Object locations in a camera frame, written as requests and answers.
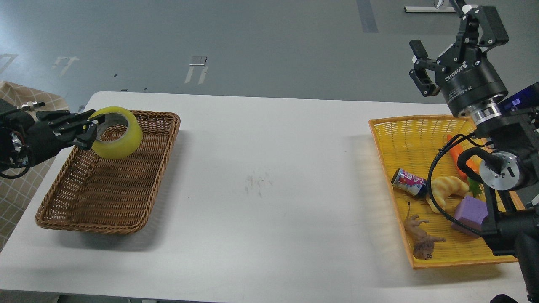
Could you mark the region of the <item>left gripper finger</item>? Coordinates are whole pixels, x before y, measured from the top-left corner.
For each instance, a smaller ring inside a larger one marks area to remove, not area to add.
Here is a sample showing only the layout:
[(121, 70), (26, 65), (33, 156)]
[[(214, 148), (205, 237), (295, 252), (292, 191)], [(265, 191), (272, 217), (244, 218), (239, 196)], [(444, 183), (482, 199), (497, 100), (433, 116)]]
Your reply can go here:
[(66, 127), (88, 126), (97, 121), (97, 124), (104, 122), (105, 114), (98, 114), (96, 111), (86, 111), (83, 113), (71, 113), (63, 120)]
[(77, 146), (81, 150), (90, 150), (96, 140), (98, 127), (98, 123), (89, 123), (89, 125), (77, 130), (72, 140), (72, 145)]

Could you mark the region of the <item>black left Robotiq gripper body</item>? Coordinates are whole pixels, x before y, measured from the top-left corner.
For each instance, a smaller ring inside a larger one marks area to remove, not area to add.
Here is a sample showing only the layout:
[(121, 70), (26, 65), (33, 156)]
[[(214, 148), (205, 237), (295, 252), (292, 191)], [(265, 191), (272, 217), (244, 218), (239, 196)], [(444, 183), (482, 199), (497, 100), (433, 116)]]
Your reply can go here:
[(29, 162), (44, 162), (73, 145), (75, 131), (69, 125), (75, 122), (75, 113), (42, 111), (36, 118), (38, 121), (26, 131)]

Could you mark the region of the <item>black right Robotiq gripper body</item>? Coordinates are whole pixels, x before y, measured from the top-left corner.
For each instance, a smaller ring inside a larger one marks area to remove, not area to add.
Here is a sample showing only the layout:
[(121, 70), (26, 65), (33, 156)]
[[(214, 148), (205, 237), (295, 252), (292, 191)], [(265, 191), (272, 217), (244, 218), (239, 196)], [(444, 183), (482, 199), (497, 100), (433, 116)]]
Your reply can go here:
[(490, 98), (499, 102), (507, 96), (505, 84), (485, 53), (479, 58), (466, 55), (462, 62), (454, 58), (452, 54), (439, 58), (444, 71), (436, 73), (436, 84), (453, 117), (465, 115), (468, 107)]

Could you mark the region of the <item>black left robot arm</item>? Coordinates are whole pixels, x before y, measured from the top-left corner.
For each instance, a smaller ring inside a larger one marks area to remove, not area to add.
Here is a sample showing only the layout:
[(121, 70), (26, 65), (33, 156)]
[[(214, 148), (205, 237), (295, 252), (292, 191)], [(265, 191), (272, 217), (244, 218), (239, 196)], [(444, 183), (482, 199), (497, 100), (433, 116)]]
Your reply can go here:
[(71, 113), (69, 110), (44, 111), (44, 101), (12, 105), (0, 102), (1, 177), (24, 176), (29, 169), (52, 159), (65, 148), (90, 150), (97, 140), (98, 127), (105, 115), (95, 110)]

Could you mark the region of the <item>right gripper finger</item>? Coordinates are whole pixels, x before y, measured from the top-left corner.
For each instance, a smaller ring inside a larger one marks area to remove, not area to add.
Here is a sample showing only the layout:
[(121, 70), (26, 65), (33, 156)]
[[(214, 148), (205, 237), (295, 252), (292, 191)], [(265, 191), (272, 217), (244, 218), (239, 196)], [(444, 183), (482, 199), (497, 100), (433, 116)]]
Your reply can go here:
[(435, 74), (445, 74), (447, 67), (441, 65), (437, 60), (429, 58), (421, 40), (411, 40), (409, 45), (414, 54), (414, 67), (409, 72), (410, 78), (422, 96), (436, 96), (440, 92), (440, 86), (430, 79), (427, 72), (433, 71)]
[(495, 6), (471, 5), (464, 0), (451, 0), (450, 4), (460, 17), (459, 31), (452, 46), (455, 57), (463, 57), (469, 47), (490, 50), (510, 40)]

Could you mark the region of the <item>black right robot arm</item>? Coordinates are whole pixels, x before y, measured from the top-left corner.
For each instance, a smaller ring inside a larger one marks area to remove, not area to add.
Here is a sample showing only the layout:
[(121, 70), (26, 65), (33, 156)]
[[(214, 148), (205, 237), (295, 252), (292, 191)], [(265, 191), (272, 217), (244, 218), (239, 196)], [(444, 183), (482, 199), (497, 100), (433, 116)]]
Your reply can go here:
[(496, 8), (464, 0), (452, 0), (451, 6), (460, 19), (456, 40), (437, 59), (429, 58), (420, 40), (410, 41), (414, 67), (409, 75), (423, 96), (441, 93), (453, 117), (469, 117), (476, 129), (454, 136), (439, 150), (429, 168), (427, 195), (446, 219), (461, 226), (437, 203), (431, 176), (458, 143), (486, 139), (490, 151), (475, 145), (457, 161), (461, 171), (483, 185), (488, 210), (481, 231), (464, 228), (481, 236), (493, 255), (516, 257), (528, 300), (537, 303), (538, 207), (516, 209), (510, 191), (538, 183), (538, 108), (501, 112), (497, 107), (508, 91), (486, 54), (509, 37)]

